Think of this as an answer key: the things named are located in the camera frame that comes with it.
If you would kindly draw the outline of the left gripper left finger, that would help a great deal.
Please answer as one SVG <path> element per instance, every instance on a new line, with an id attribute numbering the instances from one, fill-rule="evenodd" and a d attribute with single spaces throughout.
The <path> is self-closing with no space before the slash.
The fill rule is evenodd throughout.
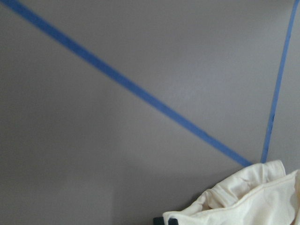
<path id="1" fill-rule="evenodd" d="M 163 217 L 155 217 L 153 218 L 153 225 L 165 225 Z"/>

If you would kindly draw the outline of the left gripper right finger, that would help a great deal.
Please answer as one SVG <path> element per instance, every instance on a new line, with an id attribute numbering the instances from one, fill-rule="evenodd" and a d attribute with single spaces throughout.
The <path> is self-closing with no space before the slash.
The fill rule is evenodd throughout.
<path id="1" fill-rule="evenodd" d="M 175 218 L 170 218 L 168 220 L 168 225 L 178 225 L 178 220 Z"/>

